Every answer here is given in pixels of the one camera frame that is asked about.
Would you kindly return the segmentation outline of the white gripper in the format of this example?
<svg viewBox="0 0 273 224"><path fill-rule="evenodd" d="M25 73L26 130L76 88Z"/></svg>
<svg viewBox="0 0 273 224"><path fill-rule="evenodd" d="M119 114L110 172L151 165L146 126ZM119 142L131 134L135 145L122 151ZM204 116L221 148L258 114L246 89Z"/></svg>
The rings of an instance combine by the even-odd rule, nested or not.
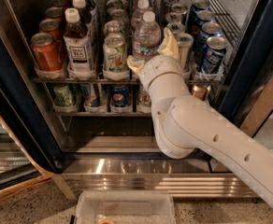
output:
<svg viewBox="0 0 273 224"><path fill-rule="evenodd" d="M158 48L161 55L155 56L145 63L144 60L138 60L134 56L127 57L128 67L139 76L140 82L146 91L150 86L156 91L160 85L164 89L173 92L184 92L184 79L179 58L179 45L168 28L164 29L164 39Z"/></svg>

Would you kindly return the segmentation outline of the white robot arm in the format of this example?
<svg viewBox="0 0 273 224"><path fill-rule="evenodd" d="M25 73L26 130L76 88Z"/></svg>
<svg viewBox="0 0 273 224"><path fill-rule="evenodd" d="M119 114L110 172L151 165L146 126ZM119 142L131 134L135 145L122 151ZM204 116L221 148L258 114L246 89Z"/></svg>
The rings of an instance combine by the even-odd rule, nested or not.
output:
<svg viewBox="0 0 273 224"><path fill-rule="evenodd" d="M157 56L147 62L133 56L127 60L151 98L158 147L173 159L201 149L273 208L273 152L190 94L178 61L177 40L167 28L164 36Z"/></svg>

